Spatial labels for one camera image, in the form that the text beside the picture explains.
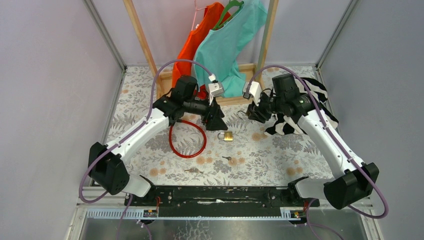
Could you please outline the large brass padlock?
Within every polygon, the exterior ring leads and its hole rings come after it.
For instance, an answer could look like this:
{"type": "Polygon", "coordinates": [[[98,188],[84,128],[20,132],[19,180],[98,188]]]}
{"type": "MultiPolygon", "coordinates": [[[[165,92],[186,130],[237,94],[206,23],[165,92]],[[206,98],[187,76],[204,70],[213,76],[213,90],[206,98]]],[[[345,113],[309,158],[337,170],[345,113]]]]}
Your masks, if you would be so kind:
{"type": "Polygon", "coordinates": [[[233,141],[233,139],[234,139],[234,137],[233,137],[233,132],[232,132],[232,131],[223,131],[223,132],[219,132],[219,133],[217,134],[217,138],[218,138],[219,140],[227,141],[227,142],[233,141]]]}

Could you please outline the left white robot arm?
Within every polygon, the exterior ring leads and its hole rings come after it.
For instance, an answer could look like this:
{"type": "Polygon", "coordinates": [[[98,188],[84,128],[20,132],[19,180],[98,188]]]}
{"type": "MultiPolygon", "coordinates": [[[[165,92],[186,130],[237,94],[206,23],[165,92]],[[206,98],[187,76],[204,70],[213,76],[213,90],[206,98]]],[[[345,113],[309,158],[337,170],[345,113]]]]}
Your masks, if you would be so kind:
{"type": "Polygon", "coordinates": [[[89,150],[88,176],[110,195],[125,192],[135,195],[144,206],[152,204],[155,192],[142,176],[128,173],[126,165],[135,153],[161,131],[173,126],[185,113],[199,115],[207,131],[226,131],[224,113],[215,99],[195,100],[197,80],[181,76],[170,95],[163,95],[152,104],[138,123],[107,144],[94,143],[89,150]]]}

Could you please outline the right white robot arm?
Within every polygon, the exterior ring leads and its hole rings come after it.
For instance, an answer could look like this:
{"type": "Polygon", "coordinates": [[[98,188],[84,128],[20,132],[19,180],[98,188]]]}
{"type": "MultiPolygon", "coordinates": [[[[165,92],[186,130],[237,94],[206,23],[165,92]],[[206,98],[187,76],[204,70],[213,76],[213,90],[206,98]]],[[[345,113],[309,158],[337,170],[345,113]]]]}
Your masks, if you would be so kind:
{"type": "Polygon", "coordinates": [[[253,98],[247,109],[248,118],[265,123],[272,114],[289,117],[315,143],[333,175],[331,179],[304,177],[294,181],[294,188],[286,193],[287,201],[299,206],[309,198],[326,199],[341,210],[368,197],[380,173],[376,164],[365,163],[347,146],[318,101],[300,91],[292,74],[276,76],[272,82],[271,95],[255,81],[244,85],[243,96],[253,98]]]}

